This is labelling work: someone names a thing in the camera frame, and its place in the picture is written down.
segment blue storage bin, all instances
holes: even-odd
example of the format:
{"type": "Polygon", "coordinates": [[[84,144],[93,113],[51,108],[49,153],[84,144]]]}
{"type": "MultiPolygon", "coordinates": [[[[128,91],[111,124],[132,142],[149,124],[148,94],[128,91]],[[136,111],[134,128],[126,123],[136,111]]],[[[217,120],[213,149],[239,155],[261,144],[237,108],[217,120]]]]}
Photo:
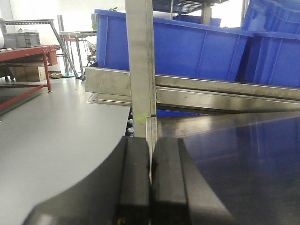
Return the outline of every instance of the blue storage bin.
{"type": "Polygon", "coordinates": [[[251,0],[242,30],[300,33],[300,2],[251,0]]]}
{"type": "Polygon", "coordinates": [[[266,14],[266,30],[299,34],[300,2],[272,2],[266,14]]]}
{"type": "Polygon", "coordinates": [[[199,113],[192,112],[178,112],[178,111],[169,111],[169,110],[158,110],[157,117],[167,117],[167,116],[199,116],[199,113]]]}
{"type": "Polygon", "coordinates": [[[250,0],[242,30],[266,31],[266,13],[270,7],[269,0],[250,0]]]}
{"type": "Polygon", "coordinates": [[[213,17],[211,17],[210,18],[210,26],[220,27],[221,20],[222,19],[220,19],[220,18],[213,18],[213,17]]]}
{"type": "MultiPolygon", "coordinates": [[[[124,13],[96,9],[99,67],[129,70],[124,13]]],[[[235,81],[252,32],[154,18],[156,73],[235,81]]]]}
{"type": "Polygon", "coordinates": [[[173,20],[200,24],[201,23],[201,16],[179,14],[177,16],[173,16],[173,20]]]}
{"type": "MultiPolygon", "coordinates": [[[[182,14],[179,14],[177,16],[174,16],[173,20],[201,24],[201,16],[195,16],[195,15],[182,15],[182,14]]],[[[211,17],[210,18],[210,26],[220,27],[221,20],[222,19],[211,17]]]]}
{"type": "Polygon", "coordinates": [[[240,82],[300,87],[300,35],[256,33],[240,82]]]}

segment stainless steel frame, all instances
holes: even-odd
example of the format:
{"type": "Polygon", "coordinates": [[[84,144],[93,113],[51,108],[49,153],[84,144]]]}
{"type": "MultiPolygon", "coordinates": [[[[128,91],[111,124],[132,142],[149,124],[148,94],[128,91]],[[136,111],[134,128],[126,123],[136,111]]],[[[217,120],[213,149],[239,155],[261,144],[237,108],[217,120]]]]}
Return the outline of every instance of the stainless steel frame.
{"type": "MultiPolygon", "coordinates": [[[[133,93],[129,71],[90,67],[87,74],[86,91],[97,93],[90,102],[131,105],[133,93]]],[[[300,89],[163,75],[156,75],[155,83],[155,100],[160,109],[199,113],[300,110],[300,89]]]]}

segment red metal table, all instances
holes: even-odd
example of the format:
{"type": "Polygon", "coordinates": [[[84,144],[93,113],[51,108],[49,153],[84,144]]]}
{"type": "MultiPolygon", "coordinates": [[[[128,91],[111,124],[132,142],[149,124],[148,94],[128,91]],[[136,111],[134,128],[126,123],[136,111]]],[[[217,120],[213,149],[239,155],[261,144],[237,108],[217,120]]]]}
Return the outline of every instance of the red metal table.
{"type": "Polygon", "coordinates": [[[12,67],[14,63],[33,63],[33,62],[42,62],[44,63],[46,80],[47,84],[16,84],[16,85],[0,85],[0,88],[33,88],[17,97],[14,97],[2,104],[0,104],[0,109],[12,104],[15,101],[20,100],[28,96],[29,94],[44,88],[48,87],[48,93],[52,92],[51,82],[49,78],[49,69],[48,66],[57,64],[56,51],[59,49],[57,45],[43,45],[38,47],[31,48],[20,48],[0,52],[0,63],[2,66],[12,67]],[[42,60],[31,60],[30,56],[41,55],[43,56],[42,60]]]}

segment gray plastic crate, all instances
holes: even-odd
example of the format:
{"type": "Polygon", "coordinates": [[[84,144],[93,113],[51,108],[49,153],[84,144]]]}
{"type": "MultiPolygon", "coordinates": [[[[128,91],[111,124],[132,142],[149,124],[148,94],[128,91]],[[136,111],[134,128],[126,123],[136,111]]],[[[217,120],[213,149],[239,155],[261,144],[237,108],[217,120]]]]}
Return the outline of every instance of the gray plastic crate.
{"type": "Polygon", "coordinates": [[[38,32],[3,34],[4,48],[28,48],[40,46],[38,32]]]}

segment gray floor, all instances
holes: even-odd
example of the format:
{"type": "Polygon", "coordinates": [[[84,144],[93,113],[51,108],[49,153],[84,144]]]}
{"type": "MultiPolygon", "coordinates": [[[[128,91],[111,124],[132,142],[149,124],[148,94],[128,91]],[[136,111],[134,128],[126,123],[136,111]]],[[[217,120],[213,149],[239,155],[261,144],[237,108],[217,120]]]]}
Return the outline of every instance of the gray floor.
{"type": "MultiPolygon", "coordinates": [[[[52,85],[52,94],[44,88],[0,111],[1,225],[20,225],[35,204],[84,178],[124,134],[129,108],[85,103],[90,94],[74,78],[52,85]]],[[[0,99],[13,94],[0,89],[0,99]]]]}

